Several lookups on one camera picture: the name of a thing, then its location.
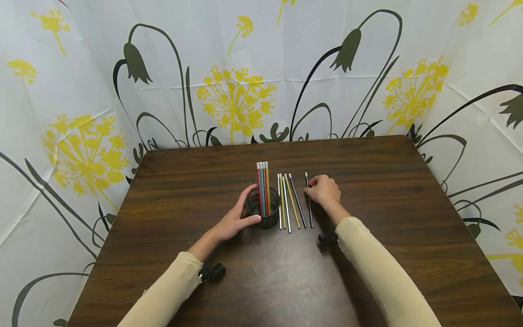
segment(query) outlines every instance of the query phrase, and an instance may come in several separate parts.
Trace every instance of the tan long sleeve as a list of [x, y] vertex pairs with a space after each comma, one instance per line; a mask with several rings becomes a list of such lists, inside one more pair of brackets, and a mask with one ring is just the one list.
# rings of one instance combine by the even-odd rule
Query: tan long sleeve
[[203, 264], [180, 252], [164, 274], [142, 295], [118, 327], [165, 327], [200, 284]]
[[389, 327], [441, 327], [412, 279], [359, 219], [345, 218], [336, 234], [340, 249], [374, 296]]

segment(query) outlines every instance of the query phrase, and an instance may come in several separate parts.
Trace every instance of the black mesh pencil cup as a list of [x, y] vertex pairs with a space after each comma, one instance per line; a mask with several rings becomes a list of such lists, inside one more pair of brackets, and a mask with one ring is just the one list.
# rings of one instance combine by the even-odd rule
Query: black mesh pencil cup
[[275, 191], [272, 187], [269, 188], [269, 214], [263, 216], [260, 212], [260, 202], [259, 202], [259, 191], [256, 187], [247, 195], [245, 199], [245, 209], [249, 213], [248, 216], [260, 215], [261, 221], [256, 224], [257, 227], [261, 229], [269, 229], [276, 225], [280, 217], [278, 209], [280, 208], [280, 196], [278, 192]]

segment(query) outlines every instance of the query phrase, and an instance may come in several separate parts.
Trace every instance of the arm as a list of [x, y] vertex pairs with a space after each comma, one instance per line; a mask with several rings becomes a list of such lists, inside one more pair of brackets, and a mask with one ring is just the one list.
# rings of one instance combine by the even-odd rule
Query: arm
[[336, 227], [339, 247], [352, 262], [378, 303], [389, 327], [441, 327], [412, 279], [394, 257], [339, 203], [341, 192], [326, 175], [313, 178], [305, 189]]
[[249, 186], [241, 193], [236, 205], [206, 232], [187, 252], [180, 252], [164, 274], [142, 295], [118, 327], [165, 327], [181, 304], [201, 283], [198, 272], [202, 262], [220, 244], [249, 225], [260, 222], [260, 216], [240, 219], [247, 194], [256, 187]]

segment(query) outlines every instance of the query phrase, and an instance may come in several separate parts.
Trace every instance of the fabric backdrop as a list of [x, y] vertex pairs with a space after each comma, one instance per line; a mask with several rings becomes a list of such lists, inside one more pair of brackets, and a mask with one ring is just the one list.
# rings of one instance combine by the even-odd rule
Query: fabric backdrop
[[521, 9], [3, 2], [0, 324], [66, 324], [147, 151], [386, 134], [412, 138], [521, 304]]

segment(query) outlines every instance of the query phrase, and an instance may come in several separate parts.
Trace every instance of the wooden table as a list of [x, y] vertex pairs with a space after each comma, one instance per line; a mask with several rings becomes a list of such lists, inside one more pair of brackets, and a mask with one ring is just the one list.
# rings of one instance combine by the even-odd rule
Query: wooden table
[[[480, 248], [403, 136], [156, 150], [143, 159], [68, 327], [116, 326], [174, 260], [255, 183], [257, 161], [328, 174], [342, 204], [405, 268], [443, 326], [522, 326], [523, 317]], [[301, 203], [305, 205], [303, 195]], [[227, 274], [198, 287], [175, 326], [385, 326], [379, 308], [313, 206], [314, 229], [251, 227], [211, 258]]]

